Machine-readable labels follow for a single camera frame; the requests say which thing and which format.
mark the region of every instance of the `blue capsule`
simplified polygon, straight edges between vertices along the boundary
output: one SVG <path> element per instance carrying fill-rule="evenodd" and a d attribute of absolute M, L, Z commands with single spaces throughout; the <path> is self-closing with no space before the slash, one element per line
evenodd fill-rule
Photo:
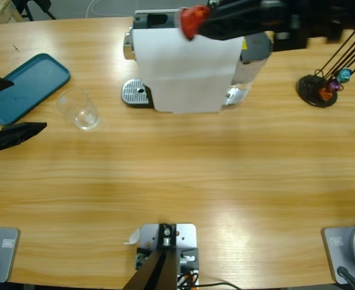
<path fill-rule="evenodd" d="M 336 79 L 339 83 L 347 83 L 351 80 L 352 69 L 342 68 L 337 73 Z"/>

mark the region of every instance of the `yellow label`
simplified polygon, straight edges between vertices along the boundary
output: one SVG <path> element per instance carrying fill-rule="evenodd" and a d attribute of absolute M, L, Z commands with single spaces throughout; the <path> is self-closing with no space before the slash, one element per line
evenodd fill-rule
<path fill-rule="evenodd" d="M 245 38 L 242 40 L 242 50 L 248 50 L 248 44 Z"/>

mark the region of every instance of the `white cable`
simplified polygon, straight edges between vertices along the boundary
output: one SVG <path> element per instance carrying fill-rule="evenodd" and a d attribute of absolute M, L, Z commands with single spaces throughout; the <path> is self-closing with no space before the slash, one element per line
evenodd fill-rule
<path fill-rule="evenodd" d="M 92 6 L 92 4 L 93 4 L 94 1 L 95 1 L 95 0 L 92 0 L 92 1 L 89 3 L 89 5 L 88 5 L 88 7 L 87 7 L 87 9 L 86 9 L 85 18 L 88 18 L 89 10 L 91 9 L 91 6 Z"/>
<path fill-rule="evenodd" d="M 104 0 L 92 0 L 90 4 L 88 5 L 88 8 L 86 9 L 86 15 L 85 18 L 88 18 L 89 11 L 91 11 L 93 14 L 98 15 L 98 16 L 130 16 L 130 15 L 123 15 L 123 14 L 104 14 L 104 13 L 99 13 L 94 10 L 94 7 L 100 3 L 101 1 Z"/>

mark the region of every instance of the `black chair leg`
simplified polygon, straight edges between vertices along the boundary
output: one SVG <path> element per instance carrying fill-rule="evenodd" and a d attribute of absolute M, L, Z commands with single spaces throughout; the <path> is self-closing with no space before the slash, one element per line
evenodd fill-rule
<path fill-rule="evenodd" d="M 26 10 L 26 14 L 27 14 L 28 20 L 34 21 L 33 15 L 31 15 L 31 11 L 30 11 L 30 9 L 27 6 L 27 0 L 23 0 L 23 2 L 24 2 L 24 6 L 25 6 L 25 10 Z"/>
<path fill-rule="evenodd" d="M 46 14 L 50 16 L 52 20 L 56 20 L 56 18 L 53 16 L 53 14 L 50 13 L 50 11 L 47 11 Z"/>

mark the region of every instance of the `teal plastic tray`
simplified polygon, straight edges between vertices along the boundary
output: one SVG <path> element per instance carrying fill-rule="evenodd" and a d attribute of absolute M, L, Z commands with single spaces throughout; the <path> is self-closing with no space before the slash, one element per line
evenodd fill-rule
<path fill-rule="evenodd" d="M 14 86 L 0 92 L 0 125 L 17 122 L 70 79 L 70 72 L 48 54 L 38 54 L 4 77 Z"/>

